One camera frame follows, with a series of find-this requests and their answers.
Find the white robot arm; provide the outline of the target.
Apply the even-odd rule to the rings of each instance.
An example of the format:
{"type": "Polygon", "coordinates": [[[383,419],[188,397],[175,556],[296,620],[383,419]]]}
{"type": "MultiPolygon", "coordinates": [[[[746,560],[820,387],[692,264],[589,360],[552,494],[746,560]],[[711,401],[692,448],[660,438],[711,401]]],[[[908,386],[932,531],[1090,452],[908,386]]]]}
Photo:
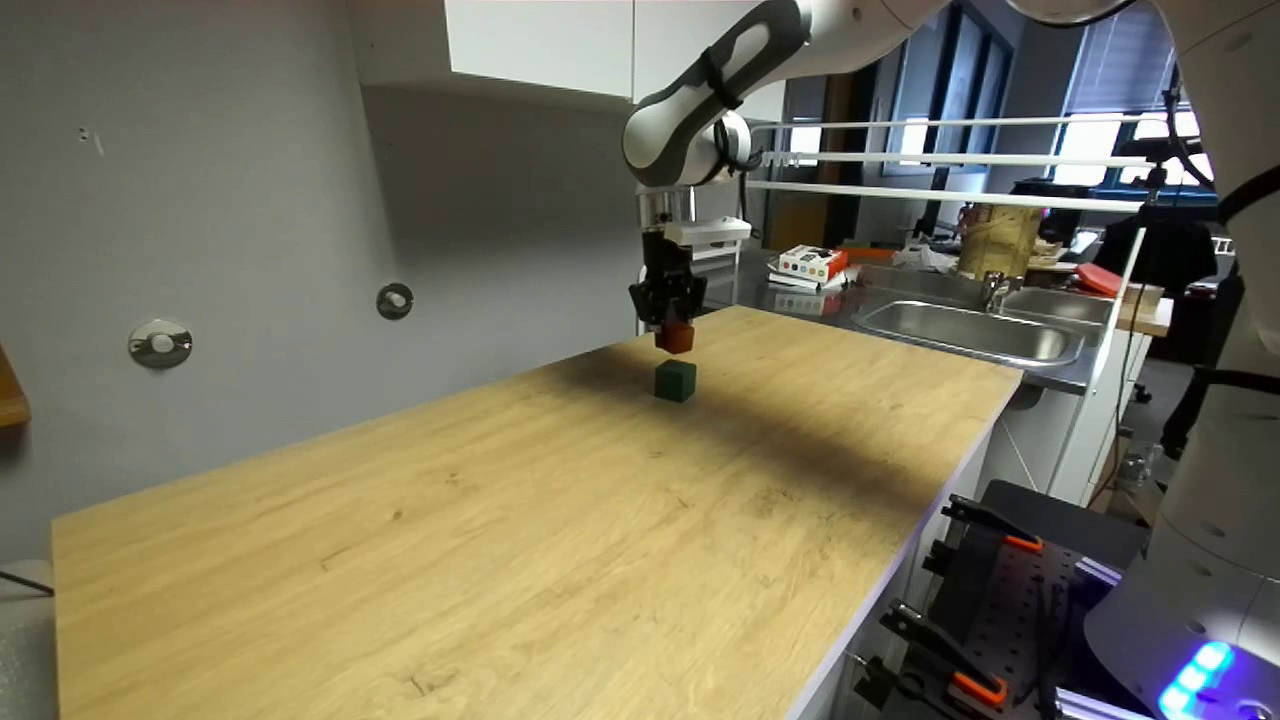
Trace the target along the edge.
{"type": "Polygon", "coordinates": [[[680,77],[623,121],[623,170],[646,191],[738,174],[752,130],[738,106],[779,79],[856,73],[901,49],[949,0],[755,0],[680,77]]]}

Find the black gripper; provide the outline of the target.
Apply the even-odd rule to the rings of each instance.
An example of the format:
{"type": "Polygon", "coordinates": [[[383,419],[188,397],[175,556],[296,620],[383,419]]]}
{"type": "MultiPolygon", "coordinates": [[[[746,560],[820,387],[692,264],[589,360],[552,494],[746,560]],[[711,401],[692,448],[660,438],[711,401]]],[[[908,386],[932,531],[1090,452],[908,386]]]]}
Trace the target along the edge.
{"type": "Polygon", "coordinates": [[[662,232],[643,237],[643,277],[627,288],[643,325],[692,322],[708,280],[692,273],[692,253],[662,232]]]}

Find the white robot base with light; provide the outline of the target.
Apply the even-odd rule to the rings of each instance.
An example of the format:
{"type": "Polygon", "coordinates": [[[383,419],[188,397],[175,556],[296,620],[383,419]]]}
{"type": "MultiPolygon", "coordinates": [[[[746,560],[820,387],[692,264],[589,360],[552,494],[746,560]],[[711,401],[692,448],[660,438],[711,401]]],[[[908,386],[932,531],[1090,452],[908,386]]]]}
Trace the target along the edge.
{"type": "MultiPolygon", "coordinates": [[[[1242,302],[1218,370],[1280,378],[1280,0],[1157,0],[1199,115],[1242,302]]],[[[1210,386],[1147,549],[1082,639],[1161,720],[1280,716],[1280,397],[1210,386]]]]}

